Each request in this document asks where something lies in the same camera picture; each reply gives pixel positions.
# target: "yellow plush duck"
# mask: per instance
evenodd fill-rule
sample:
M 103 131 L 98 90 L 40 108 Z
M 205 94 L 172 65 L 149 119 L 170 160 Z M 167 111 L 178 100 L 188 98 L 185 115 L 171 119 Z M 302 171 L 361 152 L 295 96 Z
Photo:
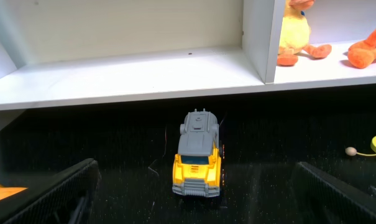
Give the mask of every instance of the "yellow plush duck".
M 326 58 L 331 45 L 313 47 L 309 44 L 311 28 L 302 11 L 309 9 L 315 0 L 286 0 L 282 33 L 280 34 L 278 65 L 292 66 L 298 61 L 295 55 L 302 50 L 314 58 Z

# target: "stuffed animal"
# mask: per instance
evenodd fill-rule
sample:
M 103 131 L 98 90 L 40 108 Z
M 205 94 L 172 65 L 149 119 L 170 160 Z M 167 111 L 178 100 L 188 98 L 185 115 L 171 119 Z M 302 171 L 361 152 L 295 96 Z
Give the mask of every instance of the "stuffed animal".
M 292 66 L 298 61 L 295 55 L 302 50 L 314 58 L 325 58 L 331 53 L 331 45 L 314 47 L 309 44 L 311 28 L 303 10 L 309 9 L 315 0 L 286 0 L 282 33 L 280 34 L 278 65 Z
M 376 30 L 349 48 L 348 59 L 357 68 L 367 68 L 376 59 Z

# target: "yellow plush body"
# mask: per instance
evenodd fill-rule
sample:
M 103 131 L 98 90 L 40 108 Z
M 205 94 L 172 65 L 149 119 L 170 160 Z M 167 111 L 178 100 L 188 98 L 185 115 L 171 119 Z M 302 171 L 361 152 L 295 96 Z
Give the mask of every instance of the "yellow plush body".
M 280 34 L 279 54 L 284 49 L 294 49 L 294 54 L 301 52 L 310 42 L 311 28 L 305 16 L 294 14 L 285 14 Z

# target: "yellow and gray toy truck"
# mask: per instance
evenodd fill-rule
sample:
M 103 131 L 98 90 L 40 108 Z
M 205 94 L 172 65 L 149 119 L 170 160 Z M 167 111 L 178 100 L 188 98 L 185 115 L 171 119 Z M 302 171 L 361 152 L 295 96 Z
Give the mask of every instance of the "yellow and gray toy truck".
M 219 196 L 223 185 L 223 148 L 217 117 L 206 110 L 190 112 L 180 132 L 173 166 L 173 192 L 184 196 Z

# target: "truck windshield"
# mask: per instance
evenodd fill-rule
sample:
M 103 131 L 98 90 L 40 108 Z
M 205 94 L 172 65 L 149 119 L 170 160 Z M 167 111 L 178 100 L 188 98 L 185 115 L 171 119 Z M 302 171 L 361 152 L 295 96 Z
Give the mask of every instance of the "truck windshield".
M 208 157 L 206 156 L 181 156 L 183 164 L 191 165 L 208 165 Z

